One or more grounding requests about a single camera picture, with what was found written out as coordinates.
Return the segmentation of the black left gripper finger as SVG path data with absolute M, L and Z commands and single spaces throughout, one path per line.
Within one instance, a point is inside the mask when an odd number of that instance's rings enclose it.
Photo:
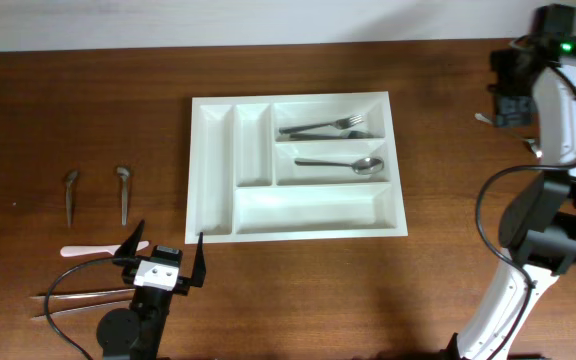
M 202 288 L 206 277 L 206 263 L 203 250 L 204 233 L 201 232 L 198 237 L 195 258 L 193 263 L 190 283 L 192 287 Z
M 114 253 L 115 258 L 133 257 L 136 254 L 139 242 L 143 235 L 144 227 L 145 221 L 141 220 L 134 232 L 116 250 Z

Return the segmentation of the metal fork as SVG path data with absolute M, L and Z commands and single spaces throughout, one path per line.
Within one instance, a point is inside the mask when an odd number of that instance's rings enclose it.
M 342 131 L 339 134 L 329 135 L 329 134 L 314 134 L 299 132 L 289 135 L 290 140 L 337 140 L 337 139 L 370 139 L 373 135 L 368 132 L 353 130 L 353 131 Z
M 333 127 L 337 130 L 346 130 L 355 125 L 358 125 L 363 122 L 362 115 L 351 115 L 345 118 L 337 119 L 330 122 L 323 122 L 323 123 L 316 123 L 316 124 L 309 124 L 309 125 L 301 125 L 301 126 L 293 126 L 293 127 L 283 127 L 279 129 L 280 134 L 293 134 L 299 133 L 306 130 L 323 128 L 323 127 Z

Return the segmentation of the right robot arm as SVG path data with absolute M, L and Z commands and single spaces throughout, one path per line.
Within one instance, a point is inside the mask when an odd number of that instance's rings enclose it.
M 534 180 L 491 246 L 499 266 L 443 359 L 505 359 L 540 296 L 576 264 L 576 10 L 539 7 L 490 56 L 498 128 L 539 120 Z M 185 240 L 235 243 L 407 234 L 384 92 L 196 98 Z

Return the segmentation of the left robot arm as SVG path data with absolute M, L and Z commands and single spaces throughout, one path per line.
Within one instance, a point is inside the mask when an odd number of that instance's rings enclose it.
M 104 360 L 155 359 L 172 298 L 186 295 L 194 285 L 193 277 L 181 275 L 181 250 L 158 245 L 150 256 L 137 254 L 144 228 L 141 221 L 112 259 L 134 294 L 128 307 L 108 312 L 97 326 Z

